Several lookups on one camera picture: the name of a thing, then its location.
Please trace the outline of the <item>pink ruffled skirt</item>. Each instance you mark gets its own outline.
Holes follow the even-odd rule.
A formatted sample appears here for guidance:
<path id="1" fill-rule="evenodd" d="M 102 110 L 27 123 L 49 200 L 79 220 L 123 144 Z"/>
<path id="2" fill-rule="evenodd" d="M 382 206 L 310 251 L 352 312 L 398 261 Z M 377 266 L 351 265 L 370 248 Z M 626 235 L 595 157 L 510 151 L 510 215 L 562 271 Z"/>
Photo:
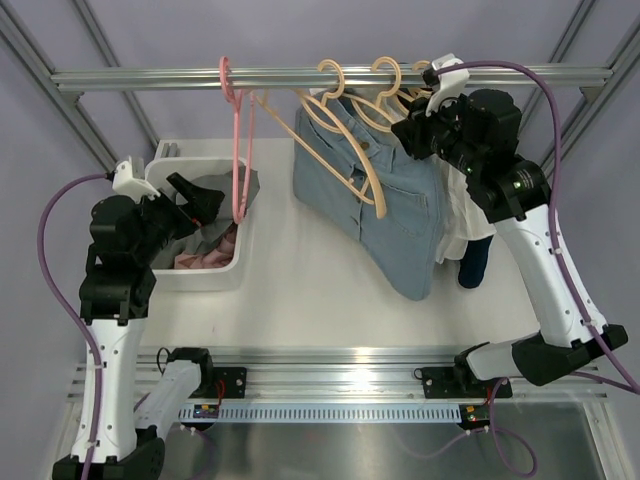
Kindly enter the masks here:
<path id="1" fill-rule="evenodd" d="M 202 228 L 181 240 L 174 257 L 177 270 L 218 269 L 226 267 L 234 258 L 238 225 L 230 223 Z"/>

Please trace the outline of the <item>light blue denim skirt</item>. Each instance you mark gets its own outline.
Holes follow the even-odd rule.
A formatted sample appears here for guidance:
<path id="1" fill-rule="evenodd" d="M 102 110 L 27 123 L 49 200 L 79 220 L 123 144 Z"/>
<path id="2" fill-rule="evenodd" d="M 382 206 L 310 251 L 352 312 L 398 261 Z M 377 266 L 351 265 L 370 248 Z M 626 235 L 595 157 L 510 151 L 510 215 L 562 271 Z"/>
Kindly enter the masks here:
<path id="1" fill-rule="evenodd" d="M 377 172 L 387 202 L 383 219 L 374 207 L 356 199 L 333 175 L 296 142 L 293 192 L 295 197 L 332 221 L 346 236 L 358 242 L 382 271 L 391 286 L 414 301 L 430 291 L 437 248 L 444 231 L 445 198 L 437 166 L 406 154 L 399 140 L 364 123 L 349 99 L 330 100 L 329 108 L 360 142 Z M 314 123 L 299 108 L 294 130 L 328 157 L 357 186 L 364 171 L 344 140 L 321 140 Z"/>

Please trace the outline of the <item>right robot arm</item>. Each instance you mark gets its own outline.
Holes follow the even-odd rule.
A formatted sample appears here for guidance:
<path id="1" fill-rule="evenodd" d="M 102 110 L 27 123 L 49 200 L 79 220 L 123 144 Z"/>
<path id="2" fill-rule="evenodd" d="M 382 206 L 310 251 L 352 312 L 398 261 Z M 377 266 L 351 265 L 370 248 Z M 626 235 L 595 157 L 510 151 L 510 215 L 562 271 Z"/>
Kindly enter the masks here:
<path id="1" fill-rule="evenodd" d="M 501 377 L 544 386 L 625 345 L 625 328 L 607 322 L 577 274 L 545 174 L 516 152 L 522 114 L 512 97 L 481 89 L 449 97 L 434 110 L 428 103 L 425 97 L 408 103 L 393 133 L 414 159 L 435 156 L 463 174 L 472 201 L 516 261 L 539 323 L 524 338 L 458 354 L 456 389 L 476 396 Z"/>

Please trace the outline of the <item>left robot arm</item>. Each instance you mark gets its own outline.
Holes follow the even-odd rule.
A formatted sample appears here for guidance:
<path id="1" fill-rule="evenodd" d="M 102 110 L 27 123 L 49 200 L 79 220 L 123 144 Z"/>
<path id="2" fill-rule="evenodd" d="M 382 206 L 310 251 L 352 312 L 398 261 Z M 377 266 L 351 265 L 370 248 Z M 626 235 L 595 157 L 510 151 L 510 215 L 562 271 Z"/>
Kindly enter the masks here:
<path id="1" fill-rule="evenodd" d="M 167 178 L 181 202 L 150 190 L 115 194 L 91 210 L 80 308 L 61 302 L 85 338 L 82 416 L 71 453 L 56 461 L 55 479 L 157 479 L 179 409 L 191 397 L 224 388 L 205 348 L 171 351 L 160 380 L 136 403 L 137 355 L 156 285 L 152 264 L 172 241 L 216 219 L 224 194 Z"/>

